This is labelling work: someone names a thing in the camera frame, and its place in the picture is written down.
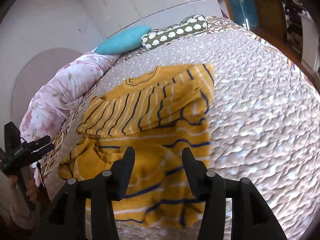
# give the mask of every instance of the patterned bed cover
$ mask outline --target patterned bed cover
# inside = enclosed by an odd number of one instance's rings
[[[207,116],[212,129],[210,168],[228,179],[250,178],[288,239],[304,233],[320,203],[320,96],[302,71],[264,39],[228,19],[207,20],[210,27],[205,33],[153,51],[138,48],[123,54],[85,94],[55,138],[55,149],[42,162],[51,199],[64,183],[57,166],[79,139],[76,127],[92,94],[101,96],[155,65],[213,62],[215,98]],[[225,239],[230,239],[230,200],[226,214]],[[117,223],[120,239],[196,239],[199,225],[177,230]]]

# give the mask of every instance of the polka dot bolster pillow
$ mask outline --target polka dot bolster pillow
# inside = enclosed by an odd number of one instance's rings
[[[208,28],[208,22],[202,15],[192,15],[185,18],[178,25],[171,25],[164,29],[151,30],[141,38],[142,45],[147,50],[153,50],[170,41],[182,37],[205,32]]]

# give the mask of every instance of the screw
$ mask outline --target screw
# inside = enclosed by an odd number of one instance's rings
[[[75,178],[68,179],[68,184],[70,185],[75,184],[76,182],[77,180]]]
[[[110,170],[105,170],[102,172],[102,176],[103,177],[109,177],[111,175],[111,171]]]
[[[207,171],[207,176],[208,177],[214,177],[214,176],[216,176],[216,173],[214,172],[214,171]]]
[[[241,182],[248,185],[251,184],[251,181],[248,178],[242,178]]]

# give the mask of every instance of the teal pillow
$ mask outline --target teal pillow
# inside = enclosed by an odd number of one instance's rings
[[[114,55],[136,49],[141,46],[141,37],[150,30],[150,27],[138,26],[122,31],[107,38],[94,52],[102,55]]]

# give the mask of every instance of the cable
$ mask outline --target cable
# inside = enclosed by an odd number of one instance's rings
[[[44,186],[44,189],[46,190],[46,192],[48,192],[48,191],[47,191],[47,188],[46,188],[46,186],[45,186],[45,184],[44,184],[44,179],[43,179],[42,173],[41,173],[41,165],[40,165],[39,161],[37,161],[37,168],[38,168],[38,170],[39,170],[40,177],[41,177],[41,180],[42,180],[42,184],[43,184],[43,186]]]

